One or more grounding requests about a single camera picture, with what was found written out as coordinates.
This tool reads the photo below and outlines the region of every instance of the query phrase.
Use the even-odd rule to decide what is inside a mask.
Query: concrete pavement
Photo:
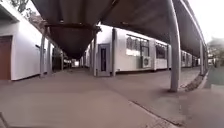
[[[184,70],[182,84],[197,73]],[[64,71],[1,86],[0,111],[20,127],[174,128],[186,118],[168,88],[169,71],[115,78]]]

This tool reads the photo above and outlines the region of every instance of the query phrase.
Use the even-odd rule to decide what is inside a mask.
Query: roof overhang
[[[131,30],[169,42],[169,24],[165,0],[32,0],[49,24],[84,23]],[[187,1],[173,0],[179,23],[181,48],[200,56],[200,28]],[[92,41],[91,31],[74,28],[51,28],[53,40],[69,56],[80,58]]]

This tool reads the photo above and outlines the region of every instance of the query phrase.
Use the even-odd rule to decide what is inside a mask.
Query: white building
[[[17,10],[0,2],[0,80],[20,80],[40,73],[41,38],[42,34]],[[48,40],[45,42],[46,59]]]
[[[102,65],[106,65],[107,75],[112,72],[112,27],[100,25],[102,31],[97,34],[97,70],[101,72]],[[115,70],[116,72],[142,71],[171,68],[171,46],[153,38],[116,28]],[[105,52],[106,61],[102,60],[101,47]],[[86,51],[86,66],[89,67],[90,47]],[[181,51],[182,67],[192,67],[196,61],[191,54]]]

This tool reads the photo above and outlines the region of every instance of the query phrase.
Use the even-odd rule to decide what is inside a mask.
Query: tree
[[[26,5],[29,0],[10,0],[12,6],[14,6],[20,13],[26,10]]]

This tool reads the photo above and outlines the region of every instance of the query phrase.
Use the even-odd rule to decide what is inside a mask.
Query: white column
[[[93,69],[93,43],[91,42],[90,43],[90,52],[89,52],[89,70],[90,70],[90,73],[92,73]]]
[[[172,47],[171,92],[177,92],[180,81],[180,34],[173,0],[167,0],[170,43]]]
[[[64,70],[64,53],[61,51],[61,70]]]
[[[200,75],[204,75],[204,50],[202,41],[200,41]]]
[[[47,47],[47,75],[51,75],[52,67],[51,67],[51,41],[48,41]]]
[[[117,30],[112,29],[112,76],[116,76],[116,46],[117,46]]]
[[[97,53],[97,33],[94,38],[93,42],[93,75],[96,76],[96,67],[97,67],[97,60],[96,60],[96,53]]]
[[[40,77],[44,77],[44,44],[47,34],[47,28],[44,28],[44,33],[42,34],[41,45],[40,45]]]
[[[166,57],[167,57],[167,58],[166,58],[166,59],[167,59],[167,70],[170,70],[170,57],[169,57],[170,49],[169,49],[169,45],[167,45],[166,48],[167,48],[167,51],[166,51],[166,54],[167,54],[167,56],[166,56]]]

